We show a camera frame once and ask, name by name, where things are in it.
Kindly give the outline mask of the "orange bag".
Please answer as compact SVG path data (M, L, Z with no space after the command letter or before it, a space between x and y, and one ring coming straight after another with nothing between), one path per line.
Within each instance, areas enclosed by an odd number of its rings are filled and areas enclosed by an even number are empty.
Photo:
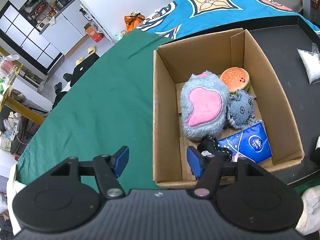
M130 33L145 20L145 16L142 15L140 12L135 13L133 12L131 15L124 16L124 22L126 25L126 31Z

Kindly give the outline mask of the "orange red box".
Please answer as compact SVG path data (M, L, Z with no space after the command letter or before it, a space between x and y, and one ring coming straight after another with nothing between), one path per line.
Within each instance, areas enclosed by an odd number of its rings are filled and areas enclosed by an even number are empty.
M85 33L90 36L95 42L100 42L103 39L103 34L99 33L90 23L84 26Z

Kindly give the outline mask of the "black tray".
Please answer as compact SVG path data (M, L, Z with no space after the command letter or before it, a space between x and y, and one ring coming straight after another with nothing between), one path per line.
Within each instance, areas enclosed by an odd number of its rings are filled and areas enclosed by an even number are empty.
M319 179L319 166L311 161L319 137L319 84L310 85L297 50L310 50L319 37L300 16L274 16L229 23L192 33L199 36L235 28L247 29L272 64L293 110L305 157L301 164L276 172L297 189Z

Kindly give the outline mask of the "white cabinet with shelf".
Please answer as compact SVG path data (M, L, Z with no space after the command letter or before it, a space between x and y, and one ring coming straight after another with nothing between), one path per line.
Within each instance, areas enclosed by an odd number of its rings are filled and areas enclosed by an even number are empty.
M103 27L80 0L8 0L60 53L66 55L87 34L90 23L106 36Z

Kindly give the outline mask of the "grey pink plush toy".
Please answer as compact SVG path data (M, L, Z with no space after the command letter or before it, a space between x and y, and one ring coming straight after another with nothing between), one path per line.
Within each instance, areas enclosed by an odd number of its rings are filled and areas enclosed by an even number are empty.
M191 75L180 93L183 135L193 141L217 137L225 126L228 102L229 89L217 75L208 70Z

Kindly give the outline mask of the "yellow slipper far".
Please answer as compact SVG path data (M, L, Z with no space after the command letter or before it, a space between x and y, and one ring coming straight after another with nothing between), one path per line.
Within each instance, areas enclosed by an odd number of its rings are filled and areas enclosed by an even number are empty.
M87 49L88 56L94 54L95 52L96 52L96 46L90 46L90 47Z

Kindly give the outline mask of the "yellow slipper near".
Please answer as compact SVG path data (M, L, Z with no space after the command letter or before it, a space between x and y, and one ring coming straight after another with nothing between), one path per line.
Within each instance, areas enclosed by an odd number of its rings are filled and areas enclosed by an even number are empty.
M81 57L80 59L78 59L78 60L76 60L76 62L75 62L75 65L77 66L77 65L79 65L82 61L84 61L85 60L85 58L84 57Z

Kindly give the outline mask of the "plush hamburger toy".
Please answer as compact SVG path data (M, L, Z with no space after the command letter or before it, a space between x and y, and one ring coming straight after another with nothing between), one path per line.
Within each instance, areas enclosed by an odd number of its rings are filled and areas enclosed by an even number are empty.
M250 88L250 76L244 68L231 67L226 69L221 75L220 80L228 87L231 94L238 90L248 91Z

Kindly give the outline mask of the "yellow slipper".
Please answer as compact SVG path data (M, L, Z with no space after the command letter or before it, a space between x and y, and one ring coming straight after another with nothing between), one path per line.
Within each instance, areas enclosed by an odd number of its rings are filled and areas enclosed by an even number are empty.
M79 65L82 61L84 61L85 60L85 58L84 57L81 57L80 59L78 59L78 60L76 60L76 62L75 62L75 65L77 66L77 65Z
M94 54L95 52L96 52L96 46L90 46L90 47L87 49L88 56Z

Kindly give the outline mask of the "green cloth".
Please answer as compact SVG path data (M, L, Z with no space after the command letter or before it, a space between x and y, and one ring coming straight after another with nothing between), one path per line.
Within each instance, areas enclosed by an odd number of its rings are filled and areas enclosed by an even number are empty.
M17 163L30 184L68 157L130 150L125 191L152 189L153 52L169 39L134 30L104 53L49 113Z

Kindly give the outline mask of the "blue patterned blanket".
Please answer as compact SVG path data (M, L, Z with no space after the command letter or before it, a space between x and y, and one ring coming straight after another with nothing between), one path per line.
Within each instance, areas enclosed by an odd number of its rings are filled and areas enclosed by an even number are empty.
M136 28L176 39L233 22L298 15L275 0L174 0Z

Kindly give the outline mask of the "brown cardboard box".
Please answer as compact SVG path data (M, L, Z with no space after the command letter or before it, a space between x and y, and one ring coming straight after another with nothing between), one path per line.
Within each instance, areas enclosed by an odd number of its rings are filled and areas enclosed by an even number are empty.
M246 109L263 129L245 136L227 121L231 86L249 87ZM160 187L190 188L196 180L187 148L211 135L228 139L223 148L248 157L269 172L300 164L304 150L295 117L263 50L245 29L205 34L153 52L153 181Z

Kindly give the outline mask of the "grey denim plush toy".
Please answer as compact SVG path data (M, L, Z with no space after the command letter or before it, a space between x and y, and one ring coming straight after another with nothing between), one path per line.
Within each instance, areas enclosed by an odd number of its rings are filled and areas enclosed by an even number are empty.
M227 105L227 120L235 129L244 130L256 124L254 98L245 90L231 95Z

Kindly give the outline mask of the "clear bag white beads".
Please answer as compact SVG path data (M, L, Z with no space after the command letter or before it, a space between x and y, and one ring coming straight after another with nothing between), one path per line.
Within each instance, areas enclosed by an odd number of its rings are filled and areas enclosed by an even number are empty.
M304 64L309 85L318 83L320 78L320 60L317 44L312 44L311 51L301 49L297 49L297 51Z

